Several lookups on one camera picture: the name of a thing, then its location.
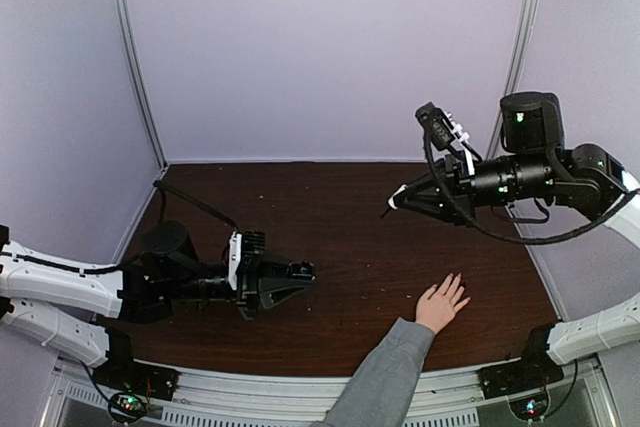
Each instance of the metal vent grille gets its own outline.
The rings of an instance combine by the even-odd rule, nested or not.
[[[201,414],[194,411],[165,407],[162,423],[172,427],[307,427],[309,422],[278,422]],[[479,427],[476,409],[448,414],[413,417],[404,427]]]
[[[478,412],[468,409],[443,415],[428,415],[405,422],[404,427],[479,427]]]
[[[70,382],[67,398],[98,408],[106,408],[107,403],[92,386]],[[170,427],[308,427],[310,422],[263,421],[241,417],[201,413],[189,407],[165,406],[161,419],[149,419]],[[446,414],[412,417],[404,427],[479,427],[478,412],[475,408],[458,410]]]
[[[162,423],[176,427],[306,427],[309,422],[278,422],[201,414],[165,407]]]
[[[96,407],[107,407],[107,402],[100,397],[100,394],[95,389],[89,389],[84,385],[70,383],[67,397],[85,404],[95,405]]]

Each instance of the gray shirt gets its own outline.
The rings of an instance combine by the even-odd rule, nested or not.
[[[399,427],[435,334],[398,319],[386,337],[360,364],[333,408],[311,427]]]

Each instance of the white wall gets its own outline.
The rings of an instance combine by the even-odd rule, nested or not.
[[[557,93],[567,147],[593,142],[640,175],[640,0],[540,0],[520,90]],[[583,223],[565,209],[537,234]],[[569,319],[608,308],[640,290],[640,252],[605,228],[534,249]],[[640,418],[640,345],[601,356],[627,426]]]
[[[521,0],[128,0],[168,160],[421,160],[417,107],[486,150]]]
[[[0,12],[0,223],[33,249],[110,262],[157,173],[113,1]],[[0,425],[31,426],[56,354],[5,329],[0,354]]]

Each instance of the dark brown wood surface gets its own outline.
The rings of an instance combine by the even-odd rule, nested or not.
[[[173,166],[166,180],[263,230],[267,249],[317,269],[315,287],[256,321],[233,304],[204,313],[174,306],[151,325],[109,322],[127,331],[142,359],[182,367],[260,375],[351,375],[398,317],[412,320],[425,288],[462,272],[472,300],[437,338],[426,370],[498,361],[520,354],[529,330],[555,314],[523,246],[487,238],[420,214],[380,219],[387,198],[419,175],[420,164],[237,164]],[[134,238],[158,215],[151,203]],[[182,222],[202,260],[218,261],[230,230],[169,196],[167,219]],[[479,220],[515,229],[482,211]]]

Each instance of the black cable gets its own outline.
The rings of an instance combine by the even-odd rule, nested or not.
[[[547,156],[547,160],[549,161],[549,165],[553,169],[553,171],[558,174],[561,180],[565,182],[574,182],[575,179],[569,173],[569,171],[562,165],[560,160],[558,159],[558,155],[556,154],[556,149],[554,147],[547,147],[545,149],[545,155]]]
[[[562,401],[558,404],[558,406],[555,409],[553,409],[551,412],[543,416],[544,420],[548,419],[552,415],[556,415],[558,411],[564,406],[564,404],[567,403],[567,400],[569,400],[569,397],[571,397],[571,392],[573,392],[573,388],[576,386],[576,382],[578,380],[578,359],[574,360],[573,363],[575,366],[575,371],[573,372],[573,380],[571,381],[571,386],[569,387],[567,394],[564,396],[564,399],[562,399]]]
[[[80,364],[82,364],[82,368],[87,373],[87,376],[89,377],[89,380],[91,381],[91,384],[96,389],[98,394],[100,394],[100,397],[102,397],[107,402],[107,412],[109,413],[109,417],[111,417],[112,420],[114,420],[115,422],[121,423],[121,424],[124,424],[125,422],[128,423],[128,424],[133,424],[133,423],[139,421],[140,419],[142,419],[143,417],[145,417],[147,415],[147,413],[148,413],[147,404],[145,404],[142,401],[142,399],[140,399],[140,397],[138,397],[137,395],[134,395],[134,394],[132,394],[130,392],[116,392],[115,394],[113,394],[111,396],[111,398],[107,397],[106,394],[102,391],[102,389],[98,385],[98,383],[93,378],[93,374],[89,370],[89,367],[87,366],[87,364],[85,364],[84,362],[80,362]],[[133,410],[127,410],[124,407],[122,407],[115,400],[117,397],[119,397],[121,395],[126,395],[128,397],[133,397],[136,400],[136,402],[138,402],[140,404],[140,406],[142,407],[141,410],[133,411]]]
[[[447,150],[449,151],[449,153],[451,155],[453,155],[456,159],[460,160],[460,161],[464,161],[464,152],[462,150],[456,150],[453,148],[453,146],[449,145],[447,147]]]
[[[173,194],[176,197],[184,200],[185,202],[190,203],[191,205],[199,208],[200,210],[206,212],[207,214],[212,215],[216,219],[221,220],[222,222],[227,224],[229,227],[232,227],[234,230],[240,230],[240,228],[238,227],[238,224],[236,223],[236,221],[233,220],[228,215],[225,215],[222,212],[220,212],[219,210],[214,209],[210,205],[207,205],[204,202],[196,199],[195,197],[192,197],[189,194],[187,194],[185,192],[182,192],[181,190],[175,188],[174,186],[166,183],[164,180],[156,180],[153,183],[153,186],[155,188],[159,189],[159,190],[167,191],[170,194]]]
[[[0,256],[12,257],[10,252],[0,252]],[[38,257],[34,257],[32,255],[16,255],[16,258],[20,260],[24,260],[25,262],[31,262],[32,264],[43,265],[45,267],[52,267],[58,270],[64,270],[65,272],[72,272],[74,274],[82,274],[82,275],[104,275],[111,274],[113,272],[118,272],[121,270],[125,270],[127,267],[132,266],[136,260],[140,258],[139,254],[130,257],[127,260],[124,260],[116,265],[111,265],[109,267],[102,267],[100,269],[79,269],[78,267],[73,267],[71,265],[60,264],[58,262],[52,262],[50,260],[39,259]]]
[[[501,215],[495,211],[495,206],[491,206],[491,213],[498,217],[503,222],[509,222],[512,224],[546,224],[551,218],[549,209],[545,208],[538,199],[534,197],[533,203],[536,204],[538,210],[544,215],[544,217],[510,217],[508,215]]]
[[[431,118],[432,116],[429,115],[427,117],[427,120],[430,121]],[[426,140],[424,145],[424,150],[427,157],[427,162],[429,164],[429,168],[433,173],[433,178],[435,179],[436,184],[438,184],[438,188],[440,189],[440,192],[444,196],[444,200],[460,217],[462,217],[462,219],[464,219],[467,225],[497,240],[502,240],[504,242],[510,242],[512,244],[521,244],[521,245],[549,245],[549,244],[556,244],[559,242],[565,242],[567,240],[574,239],[579,235],[585,234],[595,229],[596,227],[604,224],[607,220],[609,220],[611,217],[613,217],[618,212],[620,212],[620,210],[623,207],[625,207],[629,202],[631,202],[633,198],[636,196],[636,194],[640,192],[640,189],[636,189],[626,193],[624,197],[620,200],[620,202],[618,202],[617,205],[609,209],[597,220],[590,222],[587,225],[578,227],[577,229],[566,232],[564,234],[552,235],[550,237],[509,237],[506,235],[498,234],[496,232],[493,232],[490,229],[487,229],[483,225],[479,224],[478,221],[474,219],[471,215],[469,215],[467,212],[465,212],[454,199],[453,194],[447,187],[444,179],[441,177],[439,170],[435,166],[435,160],[433,158],[433,150],[431,147],[431,137],[432,137],[431,123],[426,122],[425,124],[426,126],[423,125],[424,131],[425,131],[425,140]]]
[[[467,141],[462,142],[462,145],[464,146],[465,149],[471,152],[471,155],[473,155],[473,158],[476,159],[476,162],[482,162],[482,156],[478,153],[476,149],[471,147],[471,145]]]
[[[167,210],[167,193],[162,189],[158,189],[158,192],[160,192],[160,215],[158,216],[158,222],[156,225],[160,225],[164,222],[164,213]]]
[[[387,216],[387,214],[388,214],[389,212],[391,212],[392,210],[393,210],[393,209],[392,209],[391,207],[387,207],[387,208],[385,209],[385,211],[382,213],[382,215],[380,215],[380,218],[381,218],[381,219],[384,219],[384,218]]]

